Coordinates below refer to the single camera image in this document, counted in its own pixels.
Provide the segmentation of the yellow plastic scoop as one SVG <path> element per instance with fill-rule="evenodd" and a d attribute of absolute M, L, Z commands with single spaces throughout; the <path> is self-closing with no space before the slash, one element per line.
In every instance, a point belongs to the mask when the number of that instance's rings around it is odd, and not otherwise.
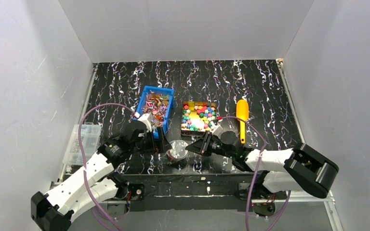
<path fill-rule="evenodd" d="M 246 143 L 246 123 L 245 121 L 249 119 L 249 105 L 246 100 L 240 99 L 237 102 L 236 117 L 241 119 L 239 121 L 239 139 L 242 144 L 245 144 Z"/>

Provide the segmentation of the blue plastic candy bin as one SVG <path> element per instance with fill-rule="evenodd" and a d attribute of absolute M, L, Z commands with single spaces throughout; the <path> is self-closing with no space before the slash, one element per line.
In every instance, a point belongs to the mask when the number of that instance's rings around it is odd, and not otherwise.
<path fill-rule="evenodd" d="M 151 114 L 151 127 L 155 138 L 159 138 L 157 128 L 168 132 L 169 120 L 174 109 L 174 89 L 145 86 L 136 108 L 140 115 Z"/>

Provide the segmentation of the square tin of colourful candies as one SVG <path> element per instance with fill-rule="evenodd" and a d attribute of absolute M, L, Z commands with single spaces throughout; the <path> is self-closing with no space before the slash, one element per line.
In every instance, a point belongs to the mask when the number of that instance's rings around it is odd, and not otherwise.
<path fill-rule="evenodd" d="M 199 136 L 204 132 L 213 132 L 218 123 L 219 111 L 215 103 L 183 102 L 181 134 L 184 136 Z"/>

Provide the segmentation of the white round jar lid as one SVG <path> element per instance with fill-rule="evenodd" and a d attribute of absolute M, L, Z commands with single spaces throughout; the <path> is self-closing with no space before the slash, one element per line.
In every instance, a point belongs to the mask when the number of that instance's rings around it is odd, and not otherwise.
<path fill-rule="evenodd" d="M 184 140 L 174 140 L 174 141 L 171 141 L 170 144 L 172 146 L 172 149 L 179 149 L 179 148 L 186 149 L 186 147 L 188 146 L 188 143 Z"/>

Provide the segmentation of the clear glass jar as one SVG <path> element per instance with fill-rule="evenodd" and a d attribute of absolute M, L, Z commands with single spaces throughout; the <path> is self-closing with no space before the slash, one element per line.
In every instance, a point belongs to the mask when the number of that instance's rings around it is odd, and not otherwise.
<path fill-rule="evenodd" d="M 171 162 L 178 162 L 187 157 L 188 151 L 183 148 L 170 149 L 166 152 L 166 154 Z"/>

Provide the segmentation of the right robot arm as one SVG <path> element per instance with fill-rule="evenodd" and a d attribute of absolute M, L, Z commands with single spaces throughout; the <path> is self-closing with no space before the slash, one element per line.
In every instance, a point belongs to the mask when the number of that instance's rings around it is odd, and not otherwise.
<path fill-rule="evenodd" d="M 240 171 L 257 172 L 258 184 L 270 193 L 304 191 L 324 199 L 338 175 L 333 161 L 306 143 L 298 143 L 286 150 L 269 151 L 245 147 L 239 137 L 226 131 L 220 137 L 205 132 L 186 150 L 202 155 L 222 155 L 232 160 Z"/>

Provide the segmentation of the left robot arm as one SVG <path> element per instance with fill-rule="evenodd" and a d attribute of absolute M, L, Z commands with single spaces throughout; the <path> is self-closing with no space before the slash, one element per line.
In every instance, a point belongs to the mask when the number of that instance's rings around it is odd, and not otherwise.
<path fill-rule="evenodd" d="M 109 138 L 79 170 L 51 190 L 31 197 L 31 218 L 42 231 L 67 231 L 82 213 L 101 202 L 127 200 L 138 190 L 116 168 L 134 154 L 165 153 L 172 148 L 162 128 L 158 137 L 144 122 L 130 122 Z"/>

